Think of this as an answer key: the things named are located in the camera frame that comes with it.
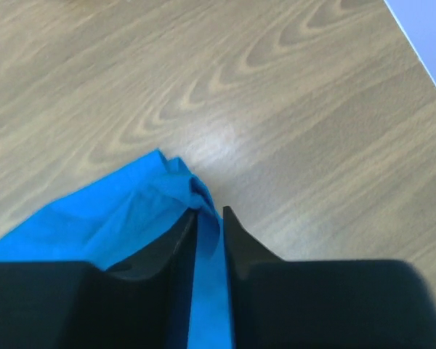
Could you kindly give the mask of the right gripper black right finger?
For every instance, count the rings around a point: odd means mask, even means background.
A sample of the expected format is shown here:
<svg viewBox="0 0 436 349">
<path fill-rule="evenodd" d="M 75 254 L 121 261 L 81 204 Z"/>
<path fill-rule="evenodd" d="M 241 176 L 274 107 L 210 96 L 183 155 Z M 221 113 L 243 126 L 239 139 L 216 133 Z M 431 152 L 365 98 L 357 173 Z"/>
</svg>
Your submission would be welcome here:
<svg viewBox="0 0 436 349">
<path fill-rule="evenodd" d="M 436 304 L 410 264 L 284 260 L 230 207 L 223 237 L 235 348 L 436 348 Z"/>
</svg>

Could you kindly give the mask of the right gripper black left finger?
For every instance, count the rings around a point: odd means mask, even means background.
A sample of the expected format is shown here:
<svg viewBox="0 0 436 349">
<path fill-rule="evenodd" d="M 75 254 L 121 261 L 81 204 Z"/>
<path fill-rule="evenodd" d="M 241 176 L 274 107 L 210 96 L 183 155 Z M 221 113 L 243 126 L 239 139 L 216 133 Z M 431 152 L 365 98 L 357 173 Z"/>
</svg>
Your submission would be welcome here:
<svg viewBox="0 0 436 349">
<path fill-rule="evenodd" d="M 0 262 L 0 348 L 186 348 L 197 214 L 100 270 Z"/>
</svg>

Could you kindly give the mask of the blue t shirt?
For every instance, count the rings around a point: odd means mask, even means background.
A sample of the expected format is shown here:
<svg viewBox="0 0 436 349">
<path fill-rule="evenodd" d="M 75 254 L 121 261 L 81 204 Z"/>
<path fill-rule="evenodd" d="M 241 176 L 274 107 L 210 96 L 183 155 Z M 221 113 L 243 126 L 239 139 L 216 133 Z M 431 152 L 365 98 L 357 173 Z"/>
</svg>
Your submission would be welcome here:
<svg viewBox="0 0 436 349">
<path fill-rule="evenodd" d="M 222 218 L 182 159 L 153 151 L 42 207 L 0 239 L 0 262 L 79 260 L 107 269 L 198 211 L 189 348 L 231 348 Z"/>
</svg>

